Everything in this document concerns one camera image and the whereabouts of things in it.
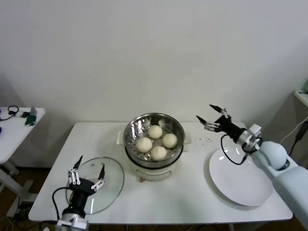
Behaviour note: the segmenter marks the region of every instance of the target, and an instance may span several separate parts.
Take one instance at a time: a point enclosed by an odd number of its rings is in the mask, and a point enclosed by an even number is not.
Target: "steamed bun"
[[[166,156],[167,156],[167,151],[162,146],[156,146],[151,150],[151,158],[154,161],[165,159]]]
[[[163,130],[158,125],[150,126],[149,136],[153,139],[158,139],[163,135]]]
[[[142,137],[137,140],[136,148],[141,153],[146,153],[152,148],[152,141],[149,138]]]
[[[173,133],[169,133],[163,137],[163,144],[166,148],[174,148],[178,144],[178,138]]]

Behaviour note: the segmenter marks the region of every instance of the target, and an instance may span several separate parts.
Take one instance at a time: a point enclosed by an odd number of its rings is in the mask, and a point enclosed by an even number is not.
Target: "shelf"
[[[295,90],[294,95],[306,106],[308,107],[308,93],[304,90]]]

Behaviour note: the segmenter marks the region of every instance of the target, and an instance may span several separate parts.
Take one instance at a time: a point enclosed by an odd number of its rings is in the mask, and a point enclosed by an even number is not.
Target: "white table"
[[[8,114],[7,107],[1,107],[0,117],[5,119],[10,117]],[[20,111],[30,112],[31,108],[19,108]],[[37,110],[37,119],[36,122],[44,116],[45,109],[36,108]],[[12,117],[5,121],[0,121],[0,127],[2,132],[0,133],[0,164],[4,165],[11,175],[17,175],[19,171],[15,168],[12,162],[9,161],[10,157],[13,155],[18,146],[22,141],[27,137],[30,131],[35,126],[27,127],[25,125],[26,118],[17,118]],[[36,194],[28,193],[29,188],[31,187],[33,181],[27,180],[24,186],[20,186],[16,181],[14,181],[10,175],[6,174],[3,170],[0,169],[0,182],[2,183],[1,188],[7,187],[16,193],[20,197],[20,203],[22,201],[34,202]],[[7,216],[12,217],[16,211],[18,203],[18,198],[15,199],[11,208],[9,209]]]
[[[238,205],[223,196],[208,172],[209,158],[219,148],[222,134],[205,131],[200,123],[181,124],[190,134],[192,143],[187,144],[188,152],[178,160],[177,170],[164,180],[143,183],[133,174],[124,147],[116,144],[118,132],[127,123],[75,124],[29,218],[34,221],[56,220],[51,195],[55,189],[66,185],[67,171],[81,155],[84,156],[83,162],[95,157],[112,157],[120,162],[125,172],[121,194],[106,210],[86,216],[91,224],[205,224],[292,218],[291,210],[275,191],[259,207]],[[224,144],[231,146],[233,142],[226,138]],[[67,207],[65,192],[57,192],[55,200],[62,213]]]

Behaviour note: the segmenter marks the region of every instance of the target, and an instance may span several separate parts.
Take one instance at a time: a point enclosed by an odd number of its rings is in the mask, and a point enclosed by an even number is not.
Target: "wooden floor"
[[[21,185],[25,183],[26,180],[34,180],[34,185],[30,189],[31,193],[39,193],[46,177],[48,175],[48,171],[46,170],[21,170],[18,176],[14,176],[17,182]],[[0,193],[0,219],[6,215],[9,207],[13,203],[16,195],[12,193],[8,189],[4,189]],[[6,225],[8,223],[7,219],[4,219],[0,222],[0,231],[6,230]],[[20,228],[28,228],[37,223],[32,222],[30,220],[19,223]],[[52,225],[47,225],[51,231],[54,230]],[[235,230],[241,228],[242,224],[235,224]],[[124,225],[90,225],[90,231],[180,231],[187,230],[190,231],[228,231],[229,227],[226,224],[222,225],[194,225],[194,226],[124,226]],[[14,224],[14,230],[20,230]],[[38,231],[39,227],[33,227],[29,229],[31,231]],[[305,229],[300,225],[298,220],[293,217],[293,219],[288,221],[281,222],[271,222],[263,225],[257,231],[304,231]]]

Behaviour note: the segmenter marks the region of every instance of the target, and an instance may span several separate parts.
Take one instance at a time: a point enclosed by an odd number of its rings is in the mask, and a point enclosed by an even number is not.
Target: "white plate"
[[[240,163],[244,156],[241,148],[224,148],[234,162]],[[232,201],[246,206],[264,203],[272,193],[273,186],[266,174],[248,157],[242,165],[230,162],[221,149],[211,157],[209,170],[217,188]]]

